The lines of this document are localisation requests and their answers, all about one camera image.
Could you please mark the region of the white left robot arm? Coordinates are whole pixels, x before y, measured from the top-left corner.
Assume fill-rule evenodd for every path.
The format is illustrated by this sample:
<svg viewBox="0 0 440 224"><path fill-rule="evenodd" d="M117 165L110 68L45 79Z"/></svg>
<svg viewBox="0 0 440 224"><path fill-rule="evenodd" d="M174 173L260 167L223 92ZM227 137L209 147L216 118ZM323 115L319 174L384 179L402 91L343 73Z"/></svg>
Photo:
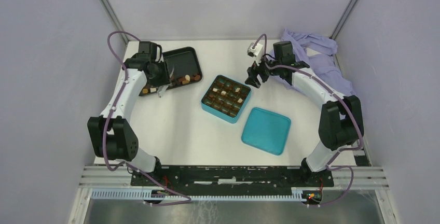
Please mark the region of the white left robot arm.
<svg viewBox="0 0 440 224"><path fill-rule="evenodd" d="M162 58L162 47L151 41L139 42L137 53L121 64L122 74L111 100L99 116L87 122L93 151L106 164L118 161L143 171L144 181L154 187L163 180L163 172L156 168L160 160L140 148L130 118L142 89L150 85L165 90L173 71Z"/></svg>

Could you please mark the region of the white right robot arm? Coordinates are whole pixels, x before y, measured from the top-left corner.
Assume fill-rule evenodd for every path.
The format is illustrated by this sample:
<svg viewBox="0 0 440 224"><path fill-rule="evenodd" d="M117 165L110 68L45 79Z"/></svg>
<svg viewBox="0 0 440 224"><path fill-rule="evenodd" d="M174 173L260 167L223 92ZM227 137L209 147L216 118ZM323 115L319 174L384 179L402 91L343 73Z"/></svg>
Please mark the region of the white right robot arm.
<svg viewBox="0 0 440 224"><path fill-rule="evenodd" d="M346 96L322 81L305 61L296 58L290 41L273 44L274 54L265 53L265 46L254 42L247 55L254 58L247 69L245 84L259 88L269 77L280 77L321 110L319 142L301 163L300 181L312 187L321 179L320 171L329 169L337 156L346 150L359 150L363 145L363 117L360 99Z"/></svg>

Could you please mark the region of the teal chocolate box with dividers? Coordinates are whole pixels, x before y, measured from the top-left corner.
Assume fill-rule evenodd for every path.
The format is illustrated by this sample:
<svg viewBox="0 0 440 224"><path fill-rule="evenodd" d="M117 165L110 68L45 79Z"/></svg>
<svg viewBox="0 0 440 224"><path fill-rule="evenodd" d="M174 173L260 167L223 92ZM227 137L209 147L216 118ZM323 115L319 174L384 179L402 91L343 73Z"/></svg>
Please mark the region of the teal chocolate box with dividers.
<svg viewBox="0 0 440 224"><path fill-rule="evenodd" d="M235 92L237 87L241 88L239 92ZM226 95L221 95L222 91L226 91ZM202 97L201 108L228 123L235 124L246 107L251 93L249 86L218 75ZM243 99L242 103L237 102L239 98Z"/></svg>

